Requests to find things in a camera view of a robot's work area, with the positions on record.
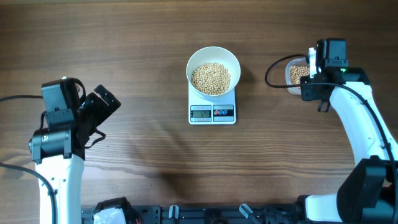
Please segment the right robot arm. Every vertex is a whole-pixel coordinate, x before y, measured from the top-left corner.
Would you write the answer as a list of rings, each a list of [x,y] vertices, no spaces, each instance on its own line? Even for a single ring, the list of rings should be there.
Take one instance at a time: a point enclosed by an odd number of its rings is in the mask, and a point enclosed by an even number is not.
[[[321,39],[308,51],[310,74],[300,79],[304,101],[319,100],[340,117],[355,167],[330,195],[305,198],[313,222],[397,223],[397,142],[374,102],[368,76],[349,67],[344,39]]]

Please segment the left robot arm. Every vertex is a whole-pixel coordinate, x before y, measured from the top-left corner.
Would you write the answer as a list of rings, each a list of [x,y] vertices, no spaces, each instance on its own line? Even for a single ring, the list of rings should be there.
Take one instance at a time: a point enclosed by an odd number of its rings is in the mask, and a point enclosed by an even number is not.
[[[81,223],[81,180],[90,136],[106,136],[98,126],[121,103],[103,85],[87,94],[81,81],[64,78],[44,83],[40,128],[29,141],[39,174],[40,222]]]

